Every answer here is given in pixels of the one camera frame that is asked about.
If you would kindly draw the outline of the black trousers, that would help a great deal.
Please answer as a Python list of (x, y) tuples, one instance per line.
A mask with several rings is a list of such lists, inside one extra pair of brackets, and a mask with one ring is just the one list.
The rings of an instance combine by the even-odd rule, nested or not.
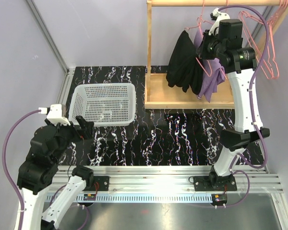
[(181, 87), (183, 92), (188, 89), (198, 95), (203, 83), (202, 61), (197, 48), (184, 30), (180, 34), (169, 60), (166, 80), (169, 87)]

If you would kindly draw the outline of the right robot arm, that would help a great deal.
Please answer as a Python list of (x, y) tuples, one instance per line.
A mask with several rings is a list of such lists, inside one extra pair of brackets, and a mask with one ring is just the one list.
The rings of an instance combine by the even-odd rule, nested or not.
[(250, 143), (270, 135), (259, 115), (256, 85), (252, 78), (257, 69), (256, 54), (253, 48), (242, 47), (242, 29), (239, 19), (218, 18), (211, 29), (203, 33), (199, 47), (202, 59), (217, 58), (225, 69), (233, 93), (235, 125), (221, 132), (223, 148), (209, 174), (193, 177), (196, 191), (235, 191), (233, 166), (238, 157)]

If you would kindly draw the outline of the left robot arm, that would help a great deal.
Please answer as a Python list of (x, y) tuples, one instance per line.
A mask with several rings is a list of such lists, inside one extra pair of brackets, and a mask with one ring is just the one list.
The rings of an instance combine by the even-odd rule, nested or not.
[(63, 190), (53, 199), (48, 209), (44, 203), (58, 174), (60, 161), (67, 148), (77, 141), (93, 137), (94, 123), (76, 117), (77, 124), (46, 126), (35, 131), (30, 141), (29, 153), (19, 168), (17, 186), (22, 201), (18, 214), (22, 230), (56, 230), (64, 215), (81, 191), (94, 186), (93, 170), (86, 166), (73, 169), (70, 178), (62, 185)]

